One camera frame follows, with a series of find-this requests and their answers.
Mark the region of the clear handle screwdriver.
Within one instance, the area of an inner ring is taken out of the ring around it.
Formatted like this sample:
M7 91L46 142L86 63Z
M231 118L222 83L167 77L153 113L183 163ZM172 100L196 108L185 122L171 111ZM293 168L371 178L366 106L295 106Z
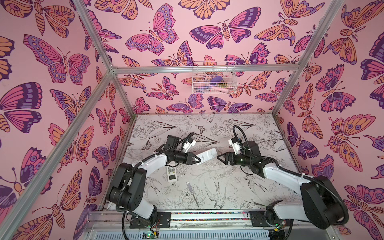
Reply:
M197 198L195 196L195 192L194 192L192 185L190 184L190 182L186 182L186 185L187 185L187 188L188 188L189 192L191 193L196 205L199 207L199 203L198 203Z

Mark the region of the white AC remote control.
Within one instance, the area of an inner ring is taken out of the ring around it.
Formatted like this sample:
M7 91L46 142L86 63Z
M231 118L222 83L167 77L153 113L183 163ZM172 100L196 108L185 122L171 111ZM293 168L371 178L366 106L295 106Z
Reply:
M217 158L217 150L215 148L209 149L205 152L202 152L197 155L197 157L200 159L200 162L197 163L197 165L201 165L207 161L213 160Z

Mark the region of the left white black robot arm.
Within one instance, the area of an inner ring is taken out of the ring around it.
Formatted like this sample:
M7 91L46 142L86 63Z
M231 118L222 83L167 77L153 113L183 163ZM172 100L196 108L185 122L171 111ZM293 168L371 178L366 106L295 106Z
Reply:
M146 179L160 168L174 162L182 165L200 163L200 157L189 149L196 143L192 132L185 138L169 135L165 144L135 165L122 163L118 166L106 193L106 200L115 204L117 212L130 214L153 225L157 207L144 199Z

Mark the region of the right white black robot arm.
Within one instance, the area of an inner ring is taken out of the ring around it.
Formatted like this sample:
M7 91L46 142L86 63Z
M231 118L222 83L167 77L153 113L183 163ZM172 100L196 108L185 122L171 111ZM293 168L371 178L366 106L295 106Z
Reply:
M258 144L249 141L240 126L232 127L233 138L229 140L232 152L217 158L227 166L244 167L248 176L258 176L281 184L301 197L299 202L274 201L265 207L264 221L277 230L287 221L311 223L321 230L341 226L349 219L349 210L332 182L325 176L313 177L284 168L272 158L263 156Z

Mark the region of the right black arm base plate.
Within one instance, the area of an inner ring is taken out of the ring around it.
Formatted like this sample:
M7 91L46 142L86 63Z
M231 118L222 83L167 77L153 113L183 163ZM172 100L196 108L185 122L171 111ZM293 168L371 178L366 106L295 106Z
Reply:
M292 220L282 220L275 212L270 210L250 211L247 216L253 227L269 227L274 229L275 232L293 225Z

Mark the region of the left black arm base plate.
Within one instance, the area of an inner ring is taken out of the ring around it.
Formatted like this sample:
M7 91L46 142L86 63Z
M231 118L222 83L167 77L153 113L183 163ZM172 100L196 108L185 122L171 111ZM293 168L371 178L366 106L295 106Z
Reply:
M149 219L142 217L132 217L130 229L160 228L168 229L171 226L171 212L156 212Z

